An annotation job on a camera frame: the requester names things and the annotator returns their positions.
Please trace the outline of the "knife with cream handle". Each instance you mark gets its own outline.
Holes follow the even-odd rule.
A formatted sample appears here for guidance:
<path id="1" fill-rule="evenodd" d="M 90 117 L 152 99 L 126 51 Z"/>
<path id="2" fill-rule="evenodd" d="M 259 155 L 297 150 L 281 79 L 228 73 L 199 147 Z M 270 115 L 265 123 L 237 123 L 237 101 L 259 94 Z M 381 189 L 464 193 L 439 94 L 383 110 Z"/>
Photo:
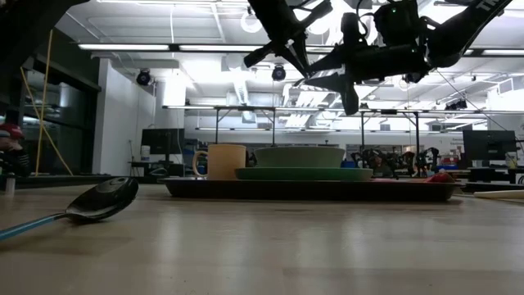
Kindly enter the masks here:
<path id="1" fill-rule="evenodd" d="M 486 199 L 524 200 L 524 190 L 475 192 L 474 197 Z"/>

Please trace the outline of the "black spoon with blue handle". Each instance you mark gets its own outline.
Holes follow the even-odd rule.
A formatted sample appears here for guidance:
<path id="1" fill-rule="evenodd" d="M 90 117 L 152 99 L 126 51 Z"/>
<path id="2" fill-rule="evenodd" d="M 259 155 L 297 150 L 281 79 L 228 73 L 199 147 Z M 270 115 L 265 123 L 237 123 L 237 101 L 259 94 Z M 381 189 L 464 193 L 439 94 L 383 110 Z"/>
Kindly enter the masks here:
<path id="1" fill-rule="evenodd" d="M 69 219 L 74 223 L 95 223 L 116 215 L 136 198 L 139 183 L 130 177 L 104 181 L 80 194 L 63 212 L 44 216 L 20 225 L 0 230 L 0 241 L 22 234 L 55 220 Z"/>

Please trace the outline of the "person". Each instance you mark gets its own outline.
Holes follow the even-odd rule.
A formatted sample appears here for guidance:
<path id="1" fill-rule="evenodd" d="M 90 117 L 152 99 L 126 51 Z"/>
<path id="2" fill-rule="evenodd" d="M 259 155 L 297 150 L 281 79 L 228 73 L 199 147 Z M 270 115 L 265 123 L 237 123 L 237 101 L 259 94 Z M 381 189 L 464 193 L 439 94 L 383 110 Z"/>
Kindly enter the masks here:
<path id="1" fill-rule="evenodd" d="M 30 175 L 29 155 L 20 144 L 24 137 L 19 125 L 0 124 L 0 168 L 4 174 Z"/>

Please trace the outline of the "long ceiling light strip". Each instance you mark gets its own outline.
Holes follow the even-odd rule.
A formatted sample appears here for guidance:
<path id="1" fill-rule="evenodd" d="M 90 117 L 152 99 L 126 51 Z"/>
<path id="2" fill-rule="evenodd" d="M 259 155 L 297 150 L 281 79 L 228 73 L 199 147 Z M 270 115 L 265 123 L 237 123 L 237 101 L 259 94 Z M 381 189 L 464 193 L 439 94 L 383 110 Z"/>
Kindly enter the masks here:
<path id="1" fill-rule="evenodd" d="M 249 44 L 147 44 L 147 43 L 79 43 L 82 50 L 96 52 L 205 52 L 249 53 L 263 48 Z M 524 48 L 469 48 L 463 54 L 471 57 L 524 57 Z"/>

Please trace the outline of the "background robot workstation frame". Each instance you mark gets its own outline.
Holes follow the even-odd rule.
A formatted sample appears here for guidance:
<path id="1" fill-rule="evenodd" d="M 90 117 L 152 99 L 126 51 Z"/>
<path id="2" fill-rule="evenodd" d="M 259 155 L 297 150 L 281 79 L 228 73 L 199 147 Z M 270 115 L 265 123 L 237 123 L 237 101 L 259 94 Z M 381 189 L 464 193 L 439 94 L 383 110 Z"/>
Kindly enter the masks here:
<path id="1" fill-rule="evenodd" d="M 325 108 L 325 107 L 258 107 L 258 106 L 212 106 L 210 108 L 215 112 L 215 143 L 219 139 L 219 122 L 226 117 L 231 111 L 249 111 L 249 112 L 261 112 L 267 117 L 271 124 L 270 128 L 262 129 L 262 131 L 272 132 L 272 144 L 275 144 L 275 132 L 276 132 L 276 118 L 278 111 L 298 111 L 299 113 L 317 113 L 317 112 L 343 112 L 343 109 L 336 108 Z M 365 122 L 364 115 L 366 113 L 378 114 L 378 115 L 403 115 L 407 120 L 415 126 L 415 139 L 416 148 L 420 146 L 420 127 L 419 118 L 422 113 L 428 113 L 429 110 L 409 110 L 409 109 L 359 109 L 356 115 L 360 118 L 360 139 L 361 139 L 361 150 L 365 146 Z"/>

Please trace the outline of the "red cloth napkin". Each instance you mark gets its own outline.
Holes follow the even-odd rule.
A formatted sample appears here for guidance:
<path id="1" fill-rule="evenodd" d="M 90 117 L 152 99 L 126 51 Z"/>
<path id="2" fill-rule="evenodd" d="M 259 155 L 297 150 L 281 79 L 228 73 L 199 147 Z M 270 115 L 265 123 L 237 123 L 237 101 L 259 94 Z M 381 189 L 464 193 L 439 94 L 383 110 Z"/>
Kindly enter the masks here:
<path id="1" fill-rule="evenodd" d="M 376 183 L 438 183 L 438 184 L 452 184 L 455 182 L 454 178 L 445 173 L 440 172 L 426 178 L 375 178 L 371 179 L 372 182 Z"/>

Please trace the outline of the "black computer monitor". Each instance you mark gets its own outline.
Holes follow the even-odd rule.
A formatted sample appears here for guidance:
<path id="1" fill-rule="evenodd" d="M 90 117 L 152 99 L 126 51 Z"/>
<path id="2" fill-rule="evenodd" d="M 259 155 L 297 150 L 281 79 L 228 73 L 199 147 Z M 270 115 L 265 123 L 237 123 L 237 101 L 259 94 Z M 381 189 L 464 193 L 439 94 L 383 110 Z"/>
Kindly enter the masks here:
<path id="1" fill-rule="evenodd" d="M 144 129 L 143 146 L 150 148 L 150 154 L 181 154 L 183 150 L 184 129 Z"/>
<path id="2" fill-rule="evenodd" d="M 513 131 L 464 130 L 465 156 L 470 161 L 502 161 L 517 150 Z"/>

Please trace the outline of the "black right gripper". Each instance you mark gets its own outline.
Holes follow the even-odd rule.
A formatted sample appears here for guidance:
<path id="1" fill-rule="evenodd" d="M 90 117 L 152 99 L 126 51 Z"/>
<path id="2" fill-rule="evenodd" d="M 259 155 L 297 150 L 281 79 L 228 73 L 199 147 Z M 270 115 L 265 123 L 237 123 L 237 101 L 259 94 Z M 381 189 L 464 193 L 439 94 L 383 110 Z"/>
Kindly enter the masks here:
<path id="1" fill-rule="evenodd" d="M 419 36 L 423 32 L 422 20 Z M 384 79 L 387 76 L 427 72 L 423 47 L 418 38 L 412 43 L 395 46 L 369 45 L 359 33 L 359 17 L 353 12 L 343 15 L 342 46 L 335 46 L 325 57 L 309 66 L 312 75 L 324 70 L 336 70 L 343 66 L 345 74 L 338 73 L 307 79 L 306 85 L 341 93 L 342 104 L 347 115 L 359 109 L 359 95 L 355 85 L 369 79 Z"/>

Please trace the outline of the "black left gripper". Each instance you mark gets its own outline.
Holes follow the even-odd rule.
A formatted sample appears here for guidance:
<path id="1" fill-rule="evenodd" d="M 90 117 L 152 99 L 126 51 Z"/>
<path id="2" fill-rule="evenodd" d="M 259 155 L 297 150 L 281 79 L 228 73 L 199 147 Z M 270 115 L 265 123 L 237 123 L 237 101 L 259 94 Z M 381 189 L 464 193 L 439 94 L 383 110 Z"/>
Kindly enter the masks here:
<path id="1" fill-rule="evenodd" d="M 244 57 L 246 67 L 257 64 L 272 53 L 290 62 L 304 78 L 308 77 L 306 30 L 332 11 L 331 0 L 322 0 L 313 8 L 305 7 L 310 1 L 304 0 L 299 5 L 289 6 L 286 0 L 248 0 L 269 42 Z"/>

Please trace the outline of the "beige bowl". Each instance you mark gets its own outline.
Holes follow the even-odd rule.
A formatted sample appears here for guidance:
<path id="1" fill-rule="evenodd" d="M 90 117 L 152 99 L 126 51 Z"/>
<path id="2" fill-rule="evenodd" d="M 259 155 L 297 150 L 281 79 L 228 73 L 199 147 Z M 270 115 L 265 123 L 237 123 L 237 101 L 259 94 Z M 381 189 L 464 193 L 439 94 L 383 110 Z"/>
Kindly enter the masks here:
<path id="1" fill-rule="evenodd" d="M 337 168 L 345 151 L 338 147 L 287 146 L 255 150 L 257 166 L 284 168 Z"/>

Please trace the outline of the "dark brown serving tray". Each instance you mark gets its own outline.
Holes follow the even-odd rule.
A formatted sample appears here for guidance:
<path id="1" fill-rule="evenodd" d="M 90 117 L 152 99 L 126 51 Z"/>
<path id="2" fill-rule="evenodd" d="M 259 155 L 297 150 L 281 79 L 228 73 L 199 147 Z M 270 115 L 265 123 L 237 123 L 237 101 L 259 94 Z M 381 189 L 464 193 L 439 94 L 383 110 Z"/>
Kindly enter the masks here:
<path id="1" fill-rule="evenodd" d="M 446 202 L 458 183 L 161 179 L 173 197 L 320 202 Z"/>

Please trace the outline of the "orange mug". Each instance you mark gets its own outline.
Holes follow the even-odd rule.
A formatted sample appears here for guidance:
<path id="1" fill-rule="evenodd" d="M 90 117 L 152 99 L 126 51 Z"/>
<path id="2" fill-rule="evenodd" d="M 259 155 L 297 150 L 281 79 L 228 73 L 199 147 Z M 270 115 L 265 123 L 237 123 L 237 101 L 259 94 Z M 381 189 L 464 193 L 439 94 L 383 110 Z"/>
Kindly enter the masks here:
<path id="1" fill-rule="evenodd" d="M 206 156 L 207 173 L 197 169 L 200 155 Z M 246 167 L 246 147 L 235 144 L 210 144 L 207 151 L 197 151 L 192 158 L 192 170 L 208 180 L 236 180 L 236 170 Z"/>

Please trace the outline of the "green plate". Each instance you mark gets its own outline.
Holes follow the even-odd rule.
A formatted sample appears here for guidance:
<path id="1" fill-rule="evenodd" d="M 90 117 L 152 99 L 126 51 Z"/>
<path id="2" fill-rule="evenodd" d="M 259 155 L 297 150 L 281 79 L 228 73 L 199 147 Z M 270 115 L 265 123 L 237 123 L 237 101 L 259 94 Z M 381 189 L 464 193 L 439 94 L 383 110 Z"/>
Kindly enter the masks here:
<path id="1" fill-rule="evenodd" d="M 241 180 L 368 181 L 372 169 L 319 167 L 250 167 L 235 170 Z"/>

